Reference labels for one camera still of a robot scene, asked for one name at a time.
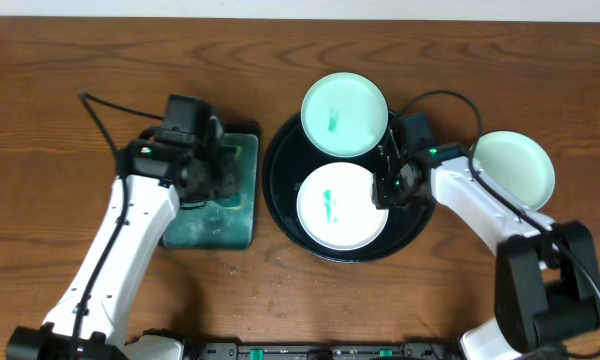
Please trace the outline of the green yellow sponge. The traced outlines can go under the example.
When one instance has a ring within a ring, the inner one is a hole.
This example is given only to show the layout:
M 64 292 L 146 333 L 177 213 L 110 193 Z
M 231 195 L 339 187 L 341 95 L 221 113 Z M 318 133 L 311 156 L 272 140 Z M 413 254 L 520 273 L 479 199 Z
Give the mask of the green yellow sponge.
M 216 202 L 226 208 L 238 207 L 240 200 L 240 154 L 239 146 L 225 145 L 218 157 L 219 185 Z

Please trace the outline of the white plate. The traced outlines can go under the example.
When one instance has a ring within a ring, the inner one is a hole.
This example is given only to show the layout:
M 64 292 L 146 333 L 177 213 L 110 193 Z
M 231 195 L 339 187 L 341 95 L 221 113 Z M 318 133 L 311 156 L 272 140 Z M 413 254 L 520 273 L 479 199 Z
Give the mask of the white plate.
M 302 182 L 296 199 L 299 223 L 317 244 L 353 251 L 373 242 L 384 230 L 387 210 L 372 200 L 372 173 L 360 165 L 323 165 Z

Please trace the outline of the mint plate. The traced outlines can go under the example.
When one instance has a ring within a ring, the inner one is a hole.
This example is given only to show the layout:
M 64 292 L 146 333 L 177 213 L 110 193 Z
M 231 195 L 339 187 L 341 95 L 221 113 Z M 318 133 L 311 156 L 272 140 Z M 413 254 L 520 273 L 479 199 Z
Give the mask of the mint plate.
M 513 131 L 483 135 L 475 158 L 510 194 L 534 210 L 543 207 L 555 188 L 555 170 L 545 150 L 533 139 Z
M 389 109 L 381 90 L 364 76 L 339 72 L 316 81 L 304 96 L 300 118 L 306 137 L 320 151 L 353 158 L 384 137 Z

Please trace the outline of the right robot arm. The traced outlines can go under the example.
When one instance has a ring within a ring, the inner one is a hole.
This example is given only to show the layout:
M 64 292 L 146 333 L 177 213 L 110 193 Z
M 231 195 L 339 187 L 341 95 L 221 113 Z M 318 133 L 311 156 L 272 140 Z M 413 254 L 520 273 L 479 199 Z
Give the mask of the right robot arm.
M 564 341 L 600 329 L 600 272 L 582 223 L 558 224 L 522 204 L 463 145 L 407 143 L 389 131 L 381 153 L 377 208 L 437 202 L 496 256 L 494 317 L 460 338 L 463 358 L 570 359 Z

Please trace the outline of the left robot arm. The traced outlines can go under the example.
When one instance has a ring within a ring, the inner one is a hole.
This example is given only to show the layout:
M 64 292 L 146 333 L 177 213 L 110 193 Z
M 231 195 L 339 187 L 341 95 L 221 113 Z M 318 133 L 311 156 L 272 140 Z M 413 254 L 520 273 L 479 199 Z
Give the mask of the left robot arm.
M 236 190 L 215 115 L 167 119 L 114 149 L 116 178 L 104 219 L 76 276 L 38 329 L 17 327 L 9 359 L 180 359 L 182 342 L 153 336 L 125 345 L 130 310 L 169 225 L 188 205 Z

